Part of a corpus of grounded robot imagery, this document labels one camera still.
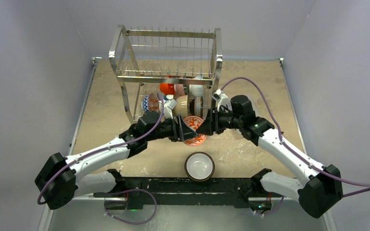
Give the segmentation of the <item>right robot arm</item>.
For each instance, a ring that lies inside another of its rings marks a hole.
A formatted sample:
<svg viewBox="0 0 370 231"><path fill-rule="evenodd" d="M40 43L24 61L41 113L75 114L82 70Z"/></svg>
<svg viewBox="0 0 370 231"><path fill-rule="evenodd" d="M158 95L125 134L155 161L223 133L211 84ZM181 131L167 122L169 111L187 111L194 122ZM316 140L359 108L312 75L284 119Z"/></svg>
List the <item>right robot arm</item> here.
<svg viewBox="0 0 370 231"><path fill-rule="evenodd" d="M342 183L338 181L341 173L336 166L325 166L294 147L272 123L255 114L247 96L234 96L230 103L231 109L224 106L219 110L209 109L197 133L211 136L226 129L236 129L294 175L290 178L269 169L261 170L253 176L251 183L255 195L269 192L288 197L314 218L321 217L343 198Z"/></svg>

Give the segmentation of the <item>beige speckled bowl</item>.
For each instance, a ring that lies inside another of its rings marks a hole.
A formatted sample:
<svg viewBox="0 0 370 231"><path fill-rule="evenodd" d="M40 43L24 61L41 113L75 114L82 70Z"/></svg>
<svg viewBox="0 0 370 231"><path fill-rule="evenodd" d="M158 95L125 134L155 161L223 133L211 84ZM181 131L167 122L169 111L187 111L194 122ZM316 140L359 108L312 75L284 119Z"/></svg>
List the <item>beige speckled bowl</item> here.
<svg viewBox="0 0 370 231"><path fill-rule="evenodd" d="M188 96L179 96L178 98L175 99L177 104L172 110L173 113L177 116L180 115L182 118L186 118L188 116Z"/></svg>

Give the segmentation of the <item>steel two-tier dish rack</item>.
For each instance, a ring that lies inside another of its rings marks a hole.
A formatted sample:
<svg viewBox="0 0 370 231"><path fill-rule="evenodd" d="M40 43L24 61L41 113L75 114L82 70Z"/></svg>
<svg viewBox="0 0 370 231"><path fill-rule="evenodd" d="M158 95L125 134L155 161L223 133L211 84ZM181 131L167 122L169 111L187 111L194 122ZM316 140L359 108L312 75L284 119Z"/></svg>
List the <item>steel two-tier dish rack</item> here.
<svg viewBox="0 0 370 231"><path fill-rule="evenodd" d="M222 32L117 26L108 53L131 123L143 114L141 103L159 85L202 87L203 112L215 105L223 66Z"/></svg>

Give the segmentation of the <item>red floral pattern bowl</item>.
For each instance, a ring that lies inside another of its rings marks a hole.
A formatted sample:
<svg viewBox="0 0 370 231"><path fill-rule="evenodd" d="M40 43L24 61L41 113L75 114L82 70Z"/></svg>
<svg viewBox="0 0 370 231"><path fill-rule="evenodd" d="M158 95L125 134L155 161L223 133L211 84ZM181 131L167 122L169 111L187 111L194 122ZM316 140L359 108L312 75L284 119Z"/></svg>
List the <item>red floral pattern bowl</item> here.
<svg viewBox="0 0 370 231"><path fill-rule="evenodd" d="M184 122L189 128L196 131L202 125L204 120L198 116L192 115L192 116L188 116L184 118ZM196 147L196 146L203 144L206 138L207 138L207 135L198 135L195 138L183 141L183 143L188 146Z"/></svg>

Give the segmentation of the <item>brown-rimmed white bowl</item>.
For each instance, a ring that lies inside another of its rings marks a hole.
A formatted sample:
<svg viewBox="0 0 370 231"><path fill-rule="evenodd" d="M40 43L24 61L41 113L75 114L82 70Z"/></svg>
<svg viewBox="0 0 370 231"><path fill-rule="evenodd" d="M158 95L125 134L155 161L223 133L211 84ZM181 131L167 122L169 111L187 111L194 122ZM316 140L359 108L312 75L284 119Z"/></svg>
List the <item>brown-rimmed white bowl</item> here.
<svg viewBox="0 0 370 231"><path fill-rule="evenodd" d="M215 163L205 152L194 152L185 160L186 175L193 181L204 182L209 180L215 172Z"/></svg>

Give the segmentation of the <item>red geometric pattern bowl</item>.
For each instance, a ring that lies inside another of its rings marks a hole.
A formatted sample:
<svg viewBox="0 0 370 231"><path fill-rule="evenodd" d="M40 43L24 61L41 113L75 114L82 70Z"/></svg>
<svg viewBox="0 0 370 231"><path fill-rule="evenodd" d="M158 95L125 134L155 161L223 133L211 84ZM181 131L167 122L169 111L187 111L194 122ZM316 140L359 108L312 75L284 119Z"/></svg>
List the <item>red geometric pattern bowl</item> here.
<svg viewBox="0 0 370 231"><path fill-rule="evenodd" d="M159 98L155 93L151 93L144 97L141 106L144 112L159 112Z"/></svg>

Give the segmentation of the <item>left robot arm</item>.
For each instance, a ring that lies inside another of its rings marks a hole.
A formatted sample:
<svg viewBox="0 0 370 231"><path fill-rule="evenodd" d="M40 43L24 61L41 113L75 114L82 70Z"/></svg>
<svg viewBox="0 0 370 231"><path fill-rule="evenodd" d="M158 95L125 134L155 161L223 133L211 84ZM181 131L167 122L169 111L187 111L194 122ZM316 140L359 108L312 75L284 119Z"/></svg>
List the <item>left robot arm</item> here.
<svg viewBox="0 0 370 231"><path fill-rule="evenodd" d="M78 181L112 162L131 158L147 148L148 142L168 138L183 142L197 137L183 118L162 119L157 112L147 112L117 138L97 148L75 155L49 156L34 183L39 190L38 205L59 209L76 197Z"/></svg>

